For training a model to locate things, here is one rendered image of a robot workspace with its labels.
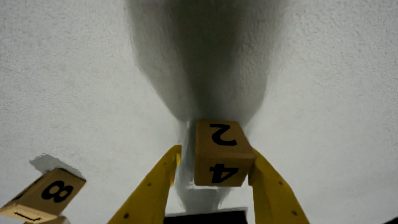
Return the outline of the brown cube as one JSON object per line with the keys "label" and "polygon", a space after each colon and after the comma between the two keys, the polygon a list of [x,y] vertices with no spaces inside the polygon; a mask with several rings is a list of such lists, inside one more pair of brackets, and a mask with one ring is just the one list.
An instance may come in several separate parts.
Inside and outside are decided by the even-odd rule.
{"label": "brown cube", "polygon": [[57,218],[86,181],[61,169],[41,175],[0,208],[0,215],[41,223]]}
{"label": "brown cube", "polygon": [[198,120],[194,184],[241,187],[256,154],[236,121]]}

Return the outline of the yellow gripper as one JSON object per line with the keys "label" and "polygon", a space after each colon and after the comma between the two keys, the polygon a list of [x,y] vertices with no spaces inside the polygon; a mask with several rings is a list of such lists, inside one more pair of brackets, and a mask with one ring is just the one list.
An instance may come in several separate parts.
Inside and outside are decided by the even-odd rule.
{"label": "yellow gripper", "polygon": [[[248,172],[255,224],[310,224],[290,185],[255,148]],[[182,145],[174,145],[156,163],[107,224],[163,224],[170,186],[180,166]]]}

